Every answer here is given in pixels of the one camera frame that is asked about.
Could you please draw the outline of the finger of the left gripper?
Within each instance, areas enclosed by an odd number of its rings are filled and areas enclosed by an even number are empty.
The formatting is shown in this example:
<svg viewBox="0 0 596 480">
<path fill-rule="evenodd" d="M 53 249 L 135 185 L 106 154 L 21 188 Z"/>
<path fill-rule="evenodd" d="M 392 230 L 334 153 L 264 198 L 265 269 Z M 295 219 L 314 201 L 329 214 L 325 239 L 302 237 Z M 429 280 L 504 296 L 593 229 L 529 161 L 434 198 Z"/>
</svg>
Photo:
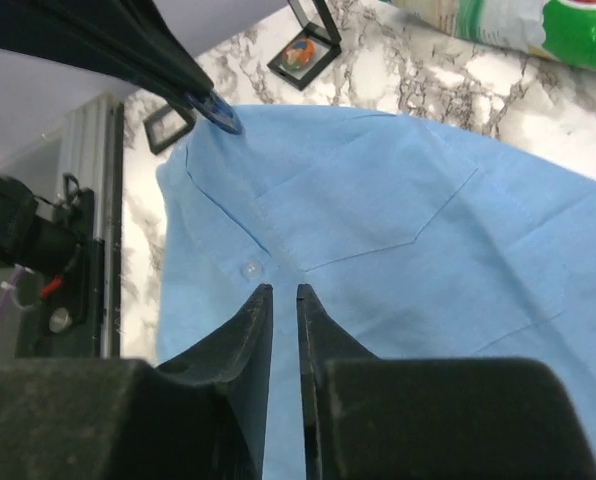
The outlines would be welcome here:
<svg viewBox="0 0 596 480">
<path fill-rule="evenodd" d="M 0 1 L 0 49 L 104 74 L 179 104 L 186 95 L 121 49 L 107 1 Z"/>
<path fill-rule="evenodd" d="M 209 93 L 214 84 L 170 31 L 154 1 L 107 1 L 121 49 L 184 93 Z"/>
</svg>

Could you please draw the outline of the blue round brooch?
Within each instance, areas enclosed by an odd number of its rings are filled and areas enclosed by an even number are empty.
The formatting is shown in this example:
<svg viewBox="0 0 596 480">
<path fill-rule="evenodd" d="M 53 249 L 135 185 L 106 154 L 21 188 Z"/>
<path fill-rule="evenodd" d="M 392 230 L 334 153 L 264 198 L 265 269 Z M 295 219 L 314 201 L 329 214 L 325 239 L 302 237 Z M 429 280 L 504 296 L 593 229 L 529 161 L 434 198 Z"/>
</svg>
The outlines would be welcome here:
<svg viewBox="0 0 596 480">
<path fill-rule="evenodd" d="M 232 135 L 242 133 L 242 123 L 236 111 L 214 90 L 207 95 L 188 93 L 186 98 L 204 118 L 222 131 Z"/>
</svg>

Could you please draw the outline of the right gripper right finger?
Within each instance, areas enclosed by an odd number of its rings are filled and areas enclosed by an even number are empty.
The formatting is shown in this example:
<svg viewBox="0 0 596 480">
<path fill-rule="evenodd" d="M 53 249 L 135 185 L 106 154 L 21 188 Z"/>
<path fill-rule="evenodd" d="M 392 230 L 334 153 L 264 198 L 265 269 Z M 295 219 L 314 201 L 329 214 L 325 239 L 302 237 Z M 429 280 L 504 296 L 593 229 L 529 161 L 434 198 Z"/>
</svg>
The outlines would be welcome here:
<svg viewBox="0 0 596 480">
<path fill-rule="evenodd" d="M 559 379 L 522 358 L 387 360 L 297 290 L 310 479 L 596 479 Z"/>
</svg>

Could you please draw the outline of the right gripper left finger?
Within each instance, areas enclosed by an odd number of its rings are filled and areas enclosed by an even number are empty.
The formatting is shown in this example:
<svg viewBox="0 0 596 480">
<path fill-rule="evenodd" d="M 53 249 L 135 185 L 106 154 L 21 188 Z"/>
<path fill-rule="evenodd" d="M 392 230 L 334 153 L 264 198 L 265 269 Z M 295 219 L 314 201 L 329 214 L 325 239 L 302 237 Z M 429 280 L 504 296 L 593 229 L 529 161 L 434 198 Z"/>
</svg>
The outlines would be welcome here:
<svg viewBox="0 0 596 480">
<path fill-rule="evenodd" d="M 273 294 L 158 367 L 130 359 L 0 364 L 0 479 L 258 479 Z"/>
</svg>

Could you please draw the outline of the light blue shirt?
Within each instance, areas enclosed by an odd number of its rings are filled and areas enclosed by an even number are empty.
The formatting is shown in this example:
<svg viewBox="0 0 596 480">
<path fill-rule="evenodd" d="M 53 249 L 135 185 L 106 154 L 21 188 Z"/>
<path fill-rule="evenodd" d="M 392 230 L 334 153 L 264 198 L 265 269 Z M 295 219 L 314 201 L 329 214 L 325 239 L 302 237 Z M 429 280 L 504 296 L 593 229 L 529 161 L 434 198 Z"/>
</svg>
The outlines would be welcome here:
<svg viewBox="0 0 596 480">
<path fill-rule="evenodd" d="M 250 105 L 157 169 L 157 356 L 274 289 L 263 475 L 305 475 L 296 290 L 394 358 L 525 356 L 563 380 L 596 455 L 596 182 L 496 140 L 357 108 Z"/>
</svg>

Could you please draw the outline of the orange round brooch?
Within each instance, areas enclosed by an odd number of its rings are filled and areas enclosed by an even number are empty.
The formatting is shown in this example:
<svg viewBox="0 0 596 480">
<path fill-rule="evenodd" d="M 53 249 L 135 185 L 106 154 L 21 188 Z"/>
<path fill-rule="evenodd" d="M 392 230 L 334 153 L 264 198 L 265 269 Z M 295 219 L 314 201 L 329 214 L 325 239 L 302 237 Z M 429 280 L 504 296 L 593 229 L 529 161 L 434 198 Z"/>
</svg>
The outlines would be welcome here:
<svg viewBox="0 0 596 480">
<path fill-rule="evenodd" d="M 315 44 L 308 38 L 293 41 L 283 52 L 282 65 L 290 71 L 306 67 L 315 54 Z"/>
</svg>

